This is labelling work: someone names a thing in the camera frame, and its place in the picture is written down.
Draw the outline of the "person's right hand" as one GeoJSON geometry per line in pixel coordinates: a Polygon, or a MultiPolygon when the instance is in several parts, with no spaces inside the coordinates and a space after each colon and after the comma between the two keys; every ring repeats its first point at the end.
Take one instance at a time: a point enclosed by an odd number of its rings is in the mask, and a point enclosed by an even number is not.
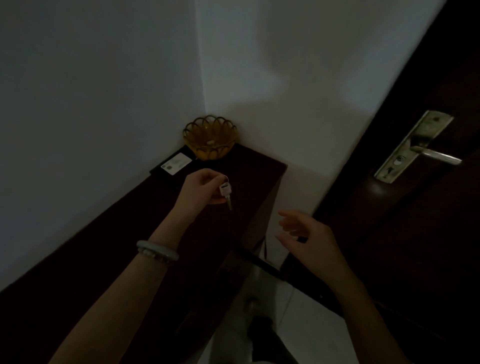
{"type": "Polygon", "coordinates": [[[288,234],[284,227],[288,225],[303,225],[309,230],[307,237],[311,244],[310,252],[290,252],[305,268],[334,288],[346,276],[350,268],[339,249],[332,230],[312,216],[294,209],[279,210],[279,234],[288,234]]]}

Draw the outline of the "person's left hand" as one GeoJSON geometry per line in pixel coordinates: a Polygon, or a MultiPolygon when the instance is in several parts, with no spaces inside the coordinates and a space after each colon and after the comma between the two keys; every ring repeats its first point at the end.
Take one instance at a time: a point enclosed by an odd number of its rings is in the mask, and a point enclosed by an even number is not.
{"type": "Polygon", "coordinates": [[[174,205],[174,215],[186,220],[194,220],[207,206],[201,196],[201,170],[189,174],[174,205]]]}

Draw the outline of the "white-headed key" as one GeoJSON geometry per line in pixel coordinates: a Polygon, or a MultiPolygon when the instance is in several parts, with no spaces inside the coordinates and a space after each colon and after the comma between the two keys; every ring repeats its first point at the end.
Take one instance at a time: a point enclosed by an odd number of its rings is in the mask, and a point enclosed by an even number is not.
{"type": "Polygon", "coordinates": [[[231,187],[230,180],[227,177],[227,175],[224,175],[224,177],[225,177],[225,180],[219,186],[219,192],[220,192],[221,196],[225,198],[228,209],[230,211],[232,211],[233,210],[232,203],[231,203],[232,187],[231,187]]]}

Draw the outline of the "person's left forearm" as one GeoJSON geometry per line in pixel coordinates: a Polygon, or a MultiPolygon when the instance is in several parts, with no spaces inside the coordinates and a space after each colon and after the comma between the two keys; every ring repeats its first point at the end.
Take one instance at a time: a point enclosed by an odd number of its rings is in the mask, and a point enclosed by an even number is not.
{"type": "Polygon", "coordinates": [[[178,260],[180,239],[192,222],[171,210],[148,240],[139,240],[135,258],[75,325],[48,364],[119,364],[169,264],[178,260]]]}

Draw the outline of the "person's right forearm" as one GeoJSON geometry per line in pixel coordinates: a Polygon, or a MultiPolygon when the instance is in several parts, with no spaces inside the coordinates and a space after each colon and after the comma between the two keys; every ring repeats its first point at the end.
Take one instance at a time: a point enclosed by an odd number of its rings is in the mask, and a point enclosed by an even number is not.
{"type": "Polygon", "coordinates": [[[412,364],[350,268],[329,286],[342,308],[359,364],[412,364]]]}

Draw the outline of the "amber glass bowl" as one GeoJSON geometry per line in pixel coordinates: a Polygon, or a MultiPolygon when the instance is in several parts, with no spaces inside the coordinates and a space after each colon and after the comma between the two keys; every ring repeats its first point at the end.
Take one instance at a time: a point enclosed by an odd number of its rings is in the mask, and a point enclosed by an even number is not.
{"type": "Polygon", "coordinates": [[[238,140],[236,125],[213,115],[196,118],[185,126],[182,135],[185,145],[201,161],[224,158],[238,140]]]}

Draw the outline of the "black box with white label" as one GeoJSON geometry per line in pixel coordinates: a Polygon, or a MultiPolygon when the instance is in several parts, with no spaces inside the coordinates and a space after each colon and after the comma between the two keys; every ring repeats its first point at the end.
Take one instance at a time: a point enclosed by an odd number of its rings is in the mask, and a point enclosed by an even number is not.
{"type": "Polygon", "coordinates": [[[181,173],[187,170],[187,166],[192,164],[197,157],[194,152],[187,146],[183,146],[172,155],[165,158],[161,163],[154,166],[150,171],[153,176],[180,176],[181,173]]]}

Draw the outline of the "dark wooden cabinet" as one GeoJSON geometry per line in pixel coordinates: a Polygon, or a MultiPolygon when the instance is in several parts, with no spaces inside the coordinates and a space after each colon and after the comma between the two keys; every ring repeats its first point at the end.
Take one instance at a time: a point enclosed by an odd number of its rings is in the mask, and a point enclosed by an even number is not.
{"type": "Polygon", "coordinates": [[[287,165],[237,144],[166,169],[0,292],[0,364],[178,364],[208,342],[287,165]]]}

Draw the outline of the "dark wooden door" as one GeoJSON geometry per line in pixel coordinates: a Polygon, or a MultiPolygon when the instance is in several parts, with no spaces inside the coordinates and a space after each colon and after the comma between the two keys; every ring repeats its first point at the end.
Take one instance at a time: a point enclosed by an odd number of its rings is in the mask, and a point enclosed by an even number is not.
{"type": "Polygon", "coordinates": [[[480,0],[447,0],[313,217],[405,355],[480,364],[480,0]],[[426,111],[454,117],[397,179],[374,175],[426,111]]]}

